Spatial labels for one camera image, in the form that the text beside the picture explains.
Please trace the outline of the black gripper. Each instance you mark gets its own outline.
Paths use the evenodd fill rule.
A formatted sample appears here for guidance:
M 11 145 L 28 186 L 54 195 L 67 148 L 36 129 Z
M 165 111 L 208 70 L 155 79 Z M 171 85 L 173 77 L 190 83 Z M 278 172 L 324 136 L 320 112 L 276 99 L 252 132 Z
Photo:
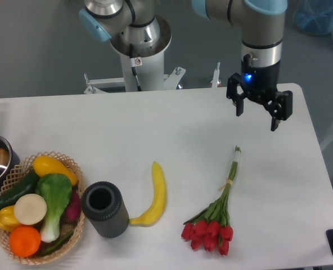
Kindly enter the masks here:
M 267 67 L 252 67 L 251 55 L 245 54 L 241 61 L 241 74 L 228 78 L 226 97 L 233 101 L 236 116 L 244 112 L 244 99 L 262 105 L 271 115 L 271 131 L 280 121 L 287 120 L 293 113 L 292 91 L 279 91 L 277 81 L 280 63 Z

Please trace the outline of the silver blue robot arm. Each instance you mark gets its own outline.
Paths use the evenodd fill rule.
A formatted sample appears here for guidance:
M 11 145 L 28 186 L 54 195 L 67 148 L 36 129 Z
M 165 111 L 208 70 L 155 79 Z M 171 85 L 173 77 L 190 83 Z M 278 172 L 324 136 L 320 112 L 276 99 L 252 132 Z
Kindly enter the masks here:
M 244 99 L 271 115 L 271 130 L 293 112 L 293 95 L 277 89 L 286 1 L 193 1 L 202 17 L 224 21 L 242 31 L 241 71 L 228 78 L 227 98 L 244 111 Z M 85 1 L 79 18 L 98 41 L 119 54 L 128 92 L 175 89 L 182 76 L 164 74 L 164 52 L 172 38 L 155 1 Z

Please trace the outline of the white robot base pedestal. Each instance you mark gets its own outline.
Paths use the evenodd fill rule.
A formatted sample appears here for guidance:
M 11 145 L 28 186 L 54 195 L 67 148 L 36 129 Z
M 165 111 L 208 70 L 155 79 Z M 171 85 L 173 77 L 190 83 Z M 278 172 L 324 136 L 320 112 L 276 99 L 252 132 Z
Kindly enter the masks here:
M 186 69 L 176 66 L 171 73 L 164 73 L 164 52 L 171 40 L 170 26 L 159 15 L 147 26 L 126 27 L 110 39 L 111 47 L 120 57 L 123 76 L 90 80 L 85 75 L 84 93 L 105 93 L 118 87 L 126 92 L 182 89 L 180 81 Z

